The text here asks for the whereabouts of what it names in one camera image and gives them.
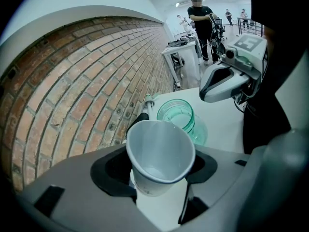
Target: person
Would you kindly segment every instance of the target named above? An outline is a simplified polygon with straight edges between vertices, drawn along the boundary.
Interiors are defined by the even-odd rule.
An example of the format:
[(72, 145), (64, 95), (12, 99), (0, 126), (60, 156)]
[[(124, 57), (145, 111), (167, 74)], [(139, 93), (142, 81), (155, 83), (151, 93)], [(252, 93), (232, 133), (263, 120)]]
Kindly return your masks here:
[(233, 26), (233, 23), (232, 23), (232, 14), (228, 11), (228, 9), (226, 9), (225, 16), (226, 16), (228, 22), (230, 23), (230, 26), (232, 27), (232, 26)]
[(242, 9), (242, 12), (240, 14), (240, 17), (243, 18), (243, 28), (245, 28), (245, 23), (247, 23), (247, 28), (249, 29), (249, 23), (248, 23), (248, 20), (246, 20), (245, 18), (248, 17), (247, 13), (246, 13), (246, 10), (245, 9)]
[[(205, 65), (208, 65), (208, 53), (207, 53), (207, 41), (210, 42), (211, 39), (211, 31), (212, 31), (212, 24), (210, 21), (209, 15), (212, 15), (214, 19), (218, 17), (212, 12), (212, 10), (202, 5), (202, 0), (191, 0), (192, 7), (188, 8), (188, 15), (191, 20), (194, 21), (197, 36), (201, 43), (202, 48), (202, 56)], [(216, 53), (216, 47), (212, 47), (211, 55), (212, 61), (215, 63), (218, 61), (218, 55)]]
[(187, 22), (186, 18), (180, 15), (178, 15), (177, 18), (180, 20), (179, 24), (183, 26), (183, 29), (185, 30), (185, 32), (187, 34), (190, 34), (191, 30), (189, 29), (189, 23)]

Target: green glass jar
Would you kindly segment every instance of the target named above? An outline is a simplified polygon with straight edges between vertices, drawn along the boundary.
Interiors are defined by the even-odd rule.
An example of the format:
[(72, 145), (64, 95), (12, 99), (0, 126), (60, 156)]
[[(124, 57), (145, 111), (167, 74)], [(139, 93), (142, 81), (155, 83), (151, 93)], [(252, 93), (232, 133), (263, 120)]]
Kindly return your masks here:
[(207, 128), (185, 100), (173, 99), (164, 103), (160, 107), (156, 119), (172, 122), (188, 133), (194, 144), (205, 145)]

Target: black pants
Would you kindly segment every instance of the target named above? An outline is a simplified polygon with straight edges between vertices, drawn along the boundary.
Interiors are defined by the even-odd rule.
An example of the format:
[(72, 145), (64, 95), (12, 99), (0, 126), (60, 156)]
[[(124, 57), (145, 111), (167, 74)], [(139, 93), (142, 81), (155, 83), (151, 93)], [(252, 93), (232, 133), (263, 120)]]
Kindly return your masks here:
[[(211, 35), (210, 34), (199, 34), (197, 33), (198, 39), (200, 40), (200, 45), (202, 48), (202, 55), (203, 55), (203, 59), (204, 60), (209, 60), (208, 58), (208, 53), (207, 53), (207, 41), (210, 42), (211, 40)], [(212, 47), (212, 61), (218, 61), (219, 57), (217, 55), (217, 48), (216, 47)]]
[(228, 20), (228, 22), (230, 23), (230, 25), (232, 26), (232, 25), (233, 25), (233, 23), (232, 23), (232, 18), (231, 18), (230, 16), (228, 16), (228, 17), (227, 17), (227, 20)]
[(249, 23), (248, 23), (248, 20), (243, 20), (243, 28), (245, 28), (245, 23), (247, 23), (247, 28), (249, 29)]

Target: metal railing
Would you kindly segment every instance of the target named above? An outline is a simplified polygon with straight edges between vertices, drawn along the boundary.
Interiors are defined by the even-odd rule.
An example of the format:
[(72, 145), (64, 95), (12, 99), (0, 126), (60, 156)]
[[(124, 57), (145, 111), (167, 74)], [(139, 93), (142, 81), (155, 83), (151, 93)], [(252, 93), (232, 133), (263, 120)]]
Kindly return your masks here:
[(258, 36), (263, 36), (263, 30), (264, 26), (261, 23), (258, 23), (256, 21), (253, 21), (250, 18), (241, 18), (237, 17), (237, 24), (238, 24), (238, 30), (239, 34), (243, 33), (249, 33), (249, 34), (255, 34)]

